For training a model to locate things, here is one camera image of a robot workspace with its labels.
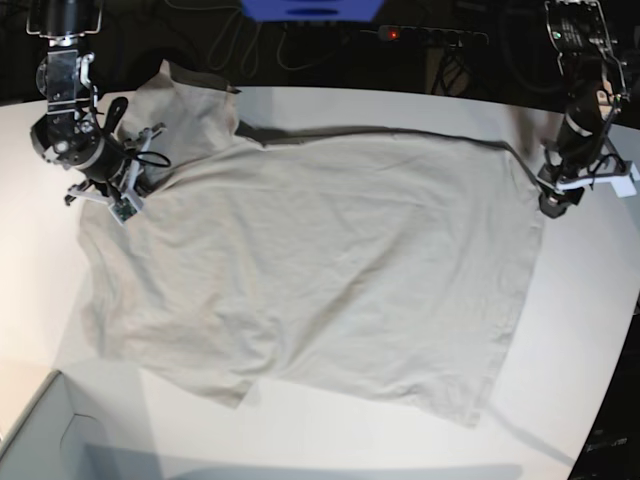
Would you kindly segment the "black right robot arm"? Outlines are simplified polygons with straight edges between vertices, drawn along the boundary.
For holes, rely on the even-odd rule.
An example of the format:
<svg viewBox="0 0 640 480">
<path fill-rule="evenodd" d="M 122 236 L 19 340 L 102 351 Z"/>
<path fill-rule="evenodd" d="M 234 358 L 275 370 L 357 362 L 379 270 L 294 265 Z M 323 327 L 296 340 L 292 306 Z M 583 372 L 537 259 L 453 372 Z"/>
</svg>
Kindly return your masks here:
<svg viewBox="0 0 640 480">
<path fill-rule="evenodd" d="M 47 42 L 38 66 L 36 85 L 46 99 L 46 113 L 31 127 L 36 153 L 48 164 L 80 172 L 84 180 L 71 186 L 65 203 L 80 197 L 97 202 L 118 202 L 129 193 L 149 195 L 145 168 L 167 168 L 168 158 L 149 150 L 160 126 L 123 142 L 116 127 L 128 108 L 124 97 L 114 99 L 104 120 L 99 119 L 101 94 L 91 79 L 95 54 L 86 37 L 100 32 L 102 1 L 32 1 L 26 32 Z"/>
</svg>

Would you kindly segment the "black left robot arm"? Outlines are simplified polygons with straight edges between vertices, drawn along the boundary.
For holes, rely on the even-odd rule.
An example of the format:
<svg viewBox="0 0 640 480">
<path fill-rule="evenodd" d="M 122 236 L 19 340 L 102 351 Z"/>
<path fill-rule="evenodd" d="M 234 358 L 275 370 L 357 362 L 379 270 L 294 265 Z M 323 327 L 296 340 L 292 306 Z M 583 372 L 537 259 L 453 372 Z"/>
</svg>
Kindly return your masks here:
<svg viewBox="0 0 640 480">
<path fill-rule="evenodd" d="M 544 144 L 537 174 L 539 208 L 557 219 L 580 203 L 587 187 L 606 183 L 620 198 L 636 195 L 639 170 L 609 138 L 631 99 L 632 74 L 616 54 L 601 4 L 547 1 L 545 12 L 569 98 L 556 138 Z"/>
</svg>

